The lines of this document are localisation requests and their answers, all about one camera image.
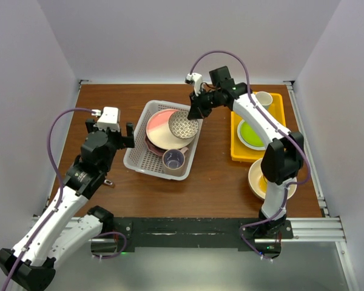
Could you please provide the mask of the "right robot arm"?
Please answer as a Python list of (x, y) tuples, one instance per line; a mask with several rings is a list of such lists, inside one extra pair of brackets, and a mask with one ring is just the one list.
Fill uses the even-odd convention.
[(189, 119), (203, 119), (212, 109), (224, 106), (238, 115), (258, 136), (259, 143), (246, 141), (251, 148), (264, 151), (260, 161), (261, 172), (267, 180), (265, 200), (259, 220), (246, 224), (265, 238), (272, 238), (286, 221), (286, 203), (289, 191), (297, 185), (297, 175), (303, 167), (303, 135), (292, 132), (278, 122), (258, 101), (248, 81), (235, 83), (224, 66), (210, 71), (213, 88), (203, 88), (203, 77), (189, 72), (185, 82), (194, 89), (189, 95)]

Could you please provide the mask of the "pink dotted scalloped plate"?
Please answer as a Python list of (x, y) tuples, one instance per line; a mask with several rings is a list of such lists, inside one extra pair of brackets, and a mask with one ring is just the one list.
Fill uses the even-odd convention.
[(159, 148), (159, 147), (157, 147), (157, 146), (155, 146), (149, 139), (145, 139), (145, 143), (146, 143), (146, 145), (147, 145), (147, 149), (150, 151), (150, 152), (152, 152), (152, 153), (154, 153), (155, 155), (157, 155), (157, 156), (163, 156), (164, 155), (164, 153), (166, 152), (166, 150), (165, 149), (161, 149), (161, 148)]

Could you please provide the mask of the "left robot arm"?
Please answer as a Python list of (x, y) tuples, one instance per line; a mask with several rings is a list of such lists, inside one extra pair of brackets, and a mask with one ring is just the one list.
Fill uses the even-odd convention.
[(113, 214), (92, 207), (77, 225), (63, 230), (74, 214), (84, 206), (104, 183), (118, 150), (135, 145), (133, 124), (126, 124), (127, 135), (108, 125), (105, 129), (93, 119), (86, 121), (88, 135), (81, 145), (51, 205), (30, 231), (11, 249), (0, 250), (0, 268), (26, 290), (45, 290), (53, 281), (58, 266), (77, 248), (92, 238), (120, 237), (115, 231)]

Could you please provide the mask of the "cream ceramic bowl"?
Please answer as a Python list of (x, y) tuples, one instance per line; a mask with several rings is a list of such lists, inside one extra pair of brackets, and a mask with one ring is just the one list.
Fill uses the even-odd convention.
[[(248, 171), (248, 184), (249, 188), (252, 190), (254, 195), (262, 200), (265, 200), (266, 193), (263, 193), (259, 188), (259, 180), (261, 176), (263, 175), (263, 172), (261, 171), (261, 162), (262, 158), (256, 160), (251, 166)], [(286, 183), (282, 184), (281, 186), (273, 184), (275, 186), (274, 193), (279, 194), (280, 196), (283, 196), (285, 194), (285, 185)], [(291, 184), (288, 189), (287, 199), (291, 198), (295, 191), (297, 190), (296, 184)]]

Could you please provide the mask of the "pink cream branch plate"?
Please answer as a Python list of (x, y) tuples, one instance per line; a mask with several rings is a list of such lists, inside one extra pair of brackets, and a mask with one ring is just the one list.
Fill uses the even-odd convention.
[(169, 129), (168, 121), (177, 109), (165, 109), (150, 117), (146, 126), (146, 135), (155, 146), (164, 149), (180, 149), (189, 145), (193, 140), (177, 138)]

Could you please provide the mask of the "yellow glass cup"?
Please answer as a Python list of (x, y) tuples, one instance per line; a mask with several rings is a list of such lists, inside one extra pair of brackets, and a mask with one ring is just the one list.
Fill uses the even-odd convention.
[(263, 193), (266, 193), (266, 189), (267, 189), (267, 180), (264, 176), (260, 177), (259, 180), (259, 188)]

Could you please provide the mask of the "pink purple mug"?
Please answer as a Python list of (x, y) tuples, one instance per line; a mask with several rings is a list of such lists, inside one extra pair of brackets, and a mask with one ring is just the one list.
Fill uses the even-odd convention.
[(164, 173), (172, 176), (182, 176), (188, 150), (187, 147), (166, 150), (161, 159)]

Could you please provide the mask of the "purple patterned small bowl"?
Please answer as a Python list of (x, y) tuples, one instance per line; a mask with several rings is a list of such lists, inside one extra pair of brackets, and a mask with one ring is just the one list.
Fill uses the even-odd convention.
[(177, 138), (190, 139), (198, 133), (198, 120), (188, 119), (188, 115), (189, 112), (179, 110), (171, 114), (168, 120), (169, 129)]

